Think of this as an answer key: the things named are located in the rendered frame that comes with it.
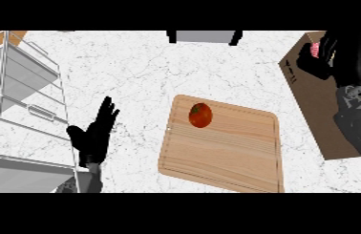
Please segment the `wooden cutting board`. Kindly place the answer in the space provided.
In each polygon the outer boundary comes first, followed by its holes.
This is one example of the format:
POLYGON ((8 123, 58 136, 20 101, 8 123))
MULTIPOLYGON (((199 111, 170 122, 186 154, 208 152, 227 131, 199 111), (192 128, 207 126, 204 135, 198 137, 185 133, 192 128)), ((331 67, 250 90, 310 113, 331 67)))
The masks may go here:
POLYGON ((179 95, 158 160, 163 174, 239 192, 283 191, 279 118, 266 111, 179 95), (196 103, 210 105, 211 124, 189 122, 196 103))

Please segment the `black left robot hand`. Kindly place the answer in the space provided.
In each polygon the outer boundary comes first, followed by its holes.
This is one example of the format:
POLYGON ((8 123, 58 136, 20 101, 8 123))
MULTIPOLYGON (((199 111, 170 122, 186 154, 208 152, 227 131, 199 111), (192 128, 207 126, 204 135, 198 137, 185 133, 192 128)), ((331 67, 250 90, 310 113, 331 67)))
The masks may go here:
POLYGON ((115 108, 112 98, 107 96, 98 117, 89 124, 87 129, 83 130, 76 125, 67 128, 73 146, 80 151, 80 167, 86 167, 90 163, 101 164, 107 159, 111 131, 118 113, 120 110, 115 108))

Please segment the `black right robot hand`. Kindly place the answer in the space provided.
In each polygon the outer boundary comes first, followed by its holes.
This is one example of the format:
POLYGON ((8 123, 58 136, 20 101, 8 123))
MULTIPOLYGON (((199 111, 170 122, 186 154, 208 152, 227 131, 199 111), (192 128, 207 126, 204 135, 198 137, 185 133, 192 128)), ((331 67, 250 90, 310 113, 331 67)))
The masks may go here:
POLYGON ((328 31, 320 39, 319 57, 311 43, 300 51, 301 70, 326 80, 335 77, 338 87, 361 86, 361 31, 328 31))

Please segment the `brown wooden object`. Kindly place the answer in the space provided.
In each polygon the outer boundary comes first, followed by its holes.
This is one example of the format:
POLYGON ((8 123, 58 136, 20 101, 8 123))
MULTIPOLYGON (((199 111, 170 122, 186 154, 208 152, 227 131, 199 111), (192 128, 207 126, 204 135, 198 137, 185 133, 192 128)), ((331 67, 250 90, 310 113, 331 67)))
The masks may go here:
MULTIPOLYGON (((27 31, 11 31, 9 33, 9 42, 18 46, 24 36, 27 35, 27 31)), ((5 44, 5 31, 0 31, 0 46, 5 44)))

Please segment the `red tomato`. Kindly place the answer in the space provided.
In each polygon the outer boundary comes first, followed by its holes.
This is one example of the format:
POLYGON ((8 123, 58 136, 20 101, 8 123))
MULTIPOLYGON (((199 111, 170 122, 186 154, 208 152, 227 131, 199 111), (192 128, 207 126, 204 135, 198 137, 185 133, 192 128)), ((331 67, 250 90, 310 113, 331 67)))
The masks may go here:
POLYGON ((189 122, 198 128, 205 128, 213 122, 213 109, 207 103, 194 105, 189 112, 189 122))

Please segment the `brown cardboard box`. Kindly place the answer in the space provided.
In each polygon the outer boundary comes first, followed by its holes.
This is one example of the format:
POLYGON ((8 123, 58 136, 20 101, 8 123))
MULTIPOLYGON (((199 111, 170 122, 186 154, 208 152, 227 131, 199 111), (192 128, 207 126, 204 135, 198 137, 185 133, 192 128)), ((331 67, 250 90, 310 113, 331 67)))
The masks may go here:
POLYGON ((300 69, 297 60, 307 43, 320 42, 328 31, 306 32, 291 51, 279 62, 279 67, 295 96, 322 155, 329 160, 361 157, 350 144, 334 120, 339 112, 335 77, 326 80, 300 69))

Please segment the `grey appliance with black legs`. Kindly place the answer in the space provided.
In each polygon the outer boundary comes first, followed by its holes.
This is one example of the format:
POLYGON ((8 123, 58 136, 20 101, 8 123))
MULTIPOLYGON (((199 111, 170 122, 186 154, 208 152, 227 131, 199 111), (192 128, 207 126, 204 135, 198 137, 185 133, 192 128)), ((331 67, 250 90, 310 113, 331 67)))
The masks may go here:
POLYGON ((171 43, 205 42, 236 46, 244 38, 242 31, 167 31, 171 43))

